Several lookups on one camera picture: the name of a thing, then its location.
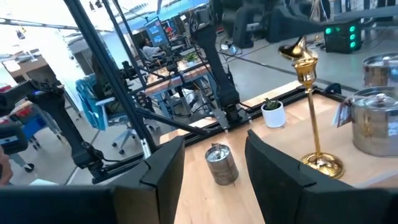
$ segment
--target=black equipment box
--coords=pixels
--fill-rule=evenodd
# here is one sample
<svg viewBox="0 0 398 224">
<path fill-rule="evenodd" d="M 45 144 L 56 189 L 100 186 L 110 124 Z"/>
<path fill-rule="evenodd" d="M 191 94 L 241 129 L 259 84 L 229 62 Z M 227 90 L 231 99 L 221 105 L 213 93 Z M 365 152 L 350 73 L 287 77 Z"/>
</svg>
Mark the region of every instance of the black equipment box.
<svg viewBox="0 0 398 224">
<path fill-rule="evenodd" d="M 360 19 L 332 21 L 325 25 L 326 52 L 350 54 L 362 47 Z"/>
</svg>

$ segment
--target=white flower pot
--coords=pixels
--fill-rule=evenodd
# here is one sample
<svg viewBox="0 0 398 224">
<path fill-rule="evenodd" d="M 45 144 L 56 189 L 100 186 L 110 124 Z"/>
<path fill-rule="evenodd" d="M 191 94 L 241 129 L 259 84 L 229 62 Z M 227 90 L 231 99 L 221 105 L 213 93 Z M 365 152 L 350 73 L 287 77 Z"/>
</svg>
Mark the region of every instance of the white flower pot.
<svg viewBox="0 0 398 224">
<path fill-rule="evenodd" d="M 261 106 L 262 116 L 268 128 L 279 128 L 286 123 L 285 109 L 282 102 L 279 107 L 274 110 L 265 110 L 265 105 Z"/>
<path fill-rule="evenodd" d="M 194 67 L 195 65 L 196 65 L 195 62 L 187 62 L 187 67 L 188 67 L 188 68 Z"/>
</svg>

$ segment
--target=chair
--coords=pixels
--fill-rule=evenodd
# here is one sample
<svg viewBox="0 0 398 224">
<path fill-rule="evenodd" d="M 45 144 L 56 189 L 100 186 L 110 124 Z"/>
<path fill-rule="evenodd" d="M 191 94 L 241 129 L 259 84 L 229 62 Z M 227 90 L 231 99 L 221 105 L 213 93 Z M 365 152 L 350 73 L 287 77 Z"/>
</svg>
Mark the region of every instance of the chair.
<svg viewBox="0 0 398 224">
<path fill-rule="evenodd" d="M 96 83 L 94 74 L 87 75 L 81 80 L 76 81 L 76 89 L 81 100 L 81 105 L 85 112 L 88 122 L 93 128 L 98 131 L 105 131 L 108 127 L 115 125 L 126 125 L 127 129 L 120 134 L 112 143 L 113 147 L 118 146 L 116 143 L 123 140 L 120 145 L 120 154 L 124 154 L 123 146 L 129 137 L 135 139 L 136 130 L 128 125 L 128 118 L 124 113 L 107 114 L 105 105 L 115 100 L 115 97 L 110 97 L 105 100 L 98 100 L 94 94 L 93 86 Z"/>
</svg>

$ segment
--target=stainless steel pot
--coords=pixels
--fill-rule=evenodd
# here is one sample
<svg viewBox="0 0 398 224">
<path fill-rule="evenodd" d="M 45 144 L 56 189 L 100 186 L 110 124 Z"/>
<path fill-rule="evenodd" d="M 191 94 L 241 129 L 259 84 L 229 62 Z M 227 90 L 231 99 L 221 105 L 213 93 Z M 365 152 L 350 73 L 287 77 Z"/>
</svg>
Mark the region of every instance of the stainless steel pot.
<svg viewBox="0 0 398 224">
<path fill-rule="evenodd" d="M 374 156 L 398 156 L 398 101 L 391 86 L 358 91 L 351 99 L 353 143 Z"/>
<path fill-rule="evenodd" d="M 368 57 L 363 61 L 364 86 L 398 86 L 398 53 Z"/>
</svg>

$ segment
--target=lid knob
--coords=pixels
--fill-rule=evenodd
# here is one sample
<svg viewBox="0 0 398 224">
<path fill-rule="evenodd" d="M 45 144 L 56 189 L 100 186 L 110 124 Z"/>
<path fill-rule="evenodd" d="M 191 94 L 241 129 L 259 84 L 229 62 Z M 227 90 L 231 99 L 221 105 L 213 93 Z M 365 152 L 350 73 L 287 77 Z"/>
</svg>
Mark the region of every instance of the lid knob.
<svg viewBox="0 0 398 224">
<path fill-rule="evenodd" d="M 386 94 L 385 93 L 378 93 L 376 95 L 376 99 L 377 99 L 377 102 L 383 103 L 384 100 L 386 99 Z"/>
</svg>

